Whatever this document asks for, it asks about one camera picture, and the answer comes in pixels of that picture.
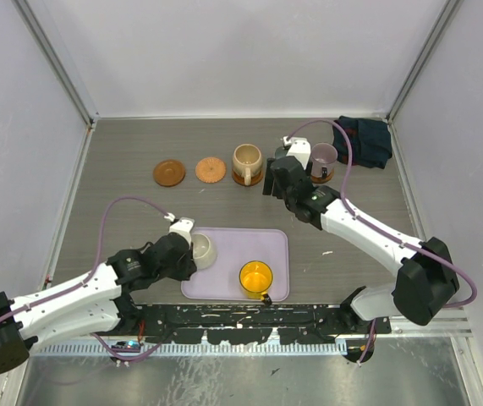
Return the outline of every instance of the lavender tray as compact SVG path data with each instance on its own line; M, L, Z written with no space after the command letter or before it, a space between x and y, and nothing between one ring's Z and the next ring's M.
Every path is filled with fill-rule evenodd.
M281 230L254 228L196 228L217 247L217 260L181 282L181 292L189 299L251 300L239 284L239 271L250 261L265 262L273 272L269 296L281 302L290 291L288 237Z

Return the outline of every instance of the dark blue cloth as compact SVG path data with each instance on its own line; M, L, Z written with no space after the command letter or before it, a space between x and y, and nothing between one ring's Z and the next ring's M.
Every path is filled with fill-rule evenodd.
M341 116L335 123L344 128L353 150L352 162L362 167L380 167L392 157L392 136L383 121L367 118ZM338 152L338 160L347 163L349 151L343 136L333 128L333 146Z

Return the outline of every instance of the wooden coaster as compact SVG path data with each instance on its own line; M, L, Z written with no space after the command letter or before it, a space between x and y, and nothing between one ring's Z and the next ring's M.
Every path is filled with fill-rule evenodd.
M327 177L324 178L324 179L322 179L322 178L315 178L314 176L311 176L310 177L310 180L312 180L312 183L313 184L324 184L325 182L329 182L330 180L332 180L334 173L335 173L335 168L332 169L332 171L329 173L329 175L327 175Z
M206 184L214 184L226 175L226 163L215 157L204 158L196 165L196 177Z
M167 188L180 184L183 181L185 174L186 171L183 163L176 161L175 159L162 161L158 163L153 170L153 178L155 179L155 182Z
M232 178L236 184L240 184L241 186L244 186L244 178L241 178L236 172L233 171L233 169L232 169ZM260 182L263 178L264 178L264 168L260 170L260 173L258 173L256 176L250 179L249 186L254 186L258 182Z

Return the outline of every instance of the white robotic arm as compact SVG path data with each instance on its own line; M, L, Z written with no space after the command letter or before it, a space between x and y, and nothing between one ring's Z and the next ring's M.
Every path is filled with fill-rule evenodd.
M267 160L263 194L283 199L301 222L346 239L396 278L395 283L356 289L342 303L345 322L357 325L377 317L404 315L426 325L458 291L458 279L452 270L409 247L423 248L451 263L447 246L435 238L422 242L400 233L342 199L338 191L314 186L307 139L285 138L283 145Z
M130 293L170 277L183 281L196 272L191 232L194 220L173 216L169 233L140 250L121 250L89 272L54 288L8 299L0 293L0 374L29 355L92 332L131 332L140 310Z

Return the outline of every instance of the tabletop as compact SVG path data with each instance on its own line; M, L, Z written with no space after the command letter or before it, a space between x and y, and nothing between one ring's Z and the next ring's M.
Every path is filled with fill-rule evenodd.
M298 221L284 203L261 193L263 182L245 188L231 177L237 145L257 145L264 157L273 155L280 139L304 123L296 118L258 119L103 119L92 136L88 156L63 246L54 284L90 270L102 213L120 195L141 195L178 217L190 217L199 227L275 228L288 235L290 294L287 303L340 303L356 288L389 283L392 276L366 253L339 237ZM303 129L311 144L332 142L327 124ZM195 176L197 162L216 156L227 163L227 176L204 184ZM184 181L164 188L153 181L153 168L162 160L180 160ZM345 166L338 163L328 186L339 189ZM353 167L349 199L371 216L402 233L413 228L396 162L385 169ZM102 259L118 250L136 248L167 233L168 223L143 203L125 201L107 219ZM132 293L136 303L195 303L181 294L180 283L161 280Z

